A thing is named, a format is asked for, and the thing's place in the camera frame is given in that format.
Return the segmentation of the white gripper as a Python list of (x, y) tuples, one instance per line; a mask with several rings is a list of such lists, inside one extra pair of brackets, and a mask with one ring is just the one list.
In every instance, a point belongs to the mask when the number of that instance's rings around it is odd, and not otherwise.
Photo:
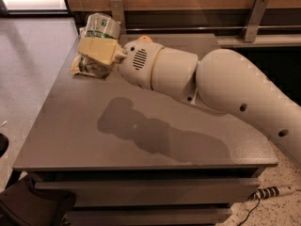
[(111, 66), (126, 57), (118, 65), (121, 77), (132, 85), (151, 89), (151, 70), (164, 46), (147, 40), (134, 40), (124, 48), (127, 53), (114, 39), (86, 37), (80, 39), (77, 52), (104, 66)]

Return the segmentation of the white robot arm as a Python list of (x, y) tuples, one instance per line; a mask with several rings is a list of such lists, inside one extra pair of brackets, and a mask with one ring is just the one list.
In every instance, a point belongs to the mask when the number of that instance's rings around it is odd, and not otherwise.
[(202, 111), (229, 113), (258, 129), (295, 164), (301, 164), (300, 105), (232, 50), (216, 49), (199, 58), (148, 37), (123, 46), (114, 39), (82, 38), (78, 53), (134, 86)]

